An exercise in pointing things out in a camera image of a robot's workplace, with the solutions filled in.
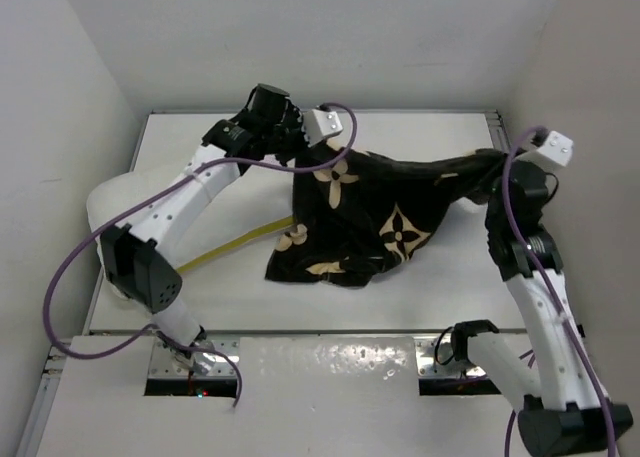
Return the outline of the white pillow with yellow edge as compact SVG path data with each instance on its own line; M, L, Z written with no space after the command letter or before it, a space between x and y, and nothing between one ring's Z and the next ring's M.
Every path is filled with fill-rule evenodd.
M174 165L130 172L96 187L87 200L90 228L164 190L178 174ZM209 287L236 289L243 296L264 280L277 234L289 226L293 176L251 169L213 200L185 233L169 244L167 260L188 280L187 295L195 300Z

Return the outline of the black pillowcase with beige flowers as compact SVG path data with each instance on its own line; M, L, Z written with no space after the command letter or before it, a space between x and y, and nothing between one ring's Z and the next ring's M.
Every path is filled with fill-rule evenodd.
M408 262L454 202L487 203L505 159L495 149L433 162L352 150L330 168L297 174L293 225L280 236L265 277L362 288Z

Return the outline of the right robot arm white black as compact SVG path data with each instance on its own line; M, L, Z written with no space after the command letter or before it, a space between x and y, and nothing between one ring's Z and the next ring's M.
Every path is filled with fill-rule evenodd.
M489 253L517 304L536 368L510 350L489 320L454 325L452 357L480 367L510 403L530 455L613 456L633 416L628 405L610 400L586 355L559 251L540 223L547 177L531 162L507 165L485 219Z

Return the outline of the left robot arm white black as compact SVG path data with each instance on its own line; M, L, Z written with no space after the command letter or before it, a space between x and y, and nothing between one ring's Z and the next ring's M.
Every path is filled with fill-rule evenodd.
M184 360L206 339L180 298L182 278L173 248L200 214L252 160L292 157L307 147L301 110L289 94L257 85L234 117L218 121L171 184L171 193L136 220L113 224L100 235L106 278L145 308L166 342Z

